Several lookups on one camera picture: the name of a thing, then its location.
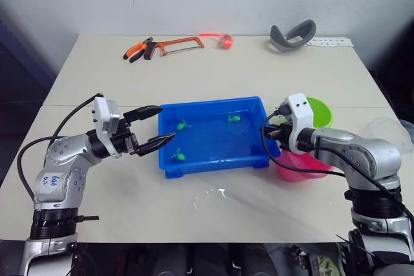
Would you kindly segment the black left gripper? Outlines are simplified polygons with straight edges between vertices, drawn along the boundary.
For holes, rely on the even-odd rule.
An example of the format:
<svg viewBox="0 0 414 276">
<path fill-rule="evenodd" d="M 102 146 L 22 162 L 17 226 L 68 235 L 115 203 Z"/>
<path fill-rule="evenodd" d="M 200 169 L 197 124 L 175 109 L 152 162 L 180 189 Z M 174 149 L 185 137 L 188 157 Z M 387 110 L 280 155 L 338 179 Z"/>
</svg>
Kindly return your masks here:
<svg viewBox="0 0 414 276">
<path fill-rule="evenodd" d="M 130 130 L 133 122 L 150 118 L 159 114 L 162 110 L 163 108 L 161 106 L 147 105 L 125 112 L 124 117 L 118 122 L 115 133 L 110 138 L 117 153 L 144 156 L 159 150 L 169 143 L 175 137 L 175 133 L 158 135 L 149 139 L 146 143 L 139 145 L 135 134 Z"/>
</svg>

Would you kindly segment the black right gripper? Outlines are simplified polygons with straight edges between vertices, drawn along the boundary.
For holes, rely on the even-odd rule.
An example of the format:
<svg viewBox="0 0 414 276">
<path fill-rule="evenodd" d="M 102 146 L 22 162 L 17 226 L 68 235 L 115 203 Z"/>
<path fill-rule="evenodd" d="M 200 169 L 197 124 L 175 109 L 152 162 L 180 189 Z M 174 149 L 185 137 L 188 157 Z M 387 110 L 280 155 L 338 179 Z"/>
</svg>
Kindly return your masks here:
<svg viewBox="0 0 414 276">
<path fill-rule="evenodd" d="M 272 140 L 277 140 L 283 150 L 289 151 L 289 138 L 292 133 L 292 123 L 285 122 L 279 125 L 264 126 L 265 137 Z"/>
</svg>

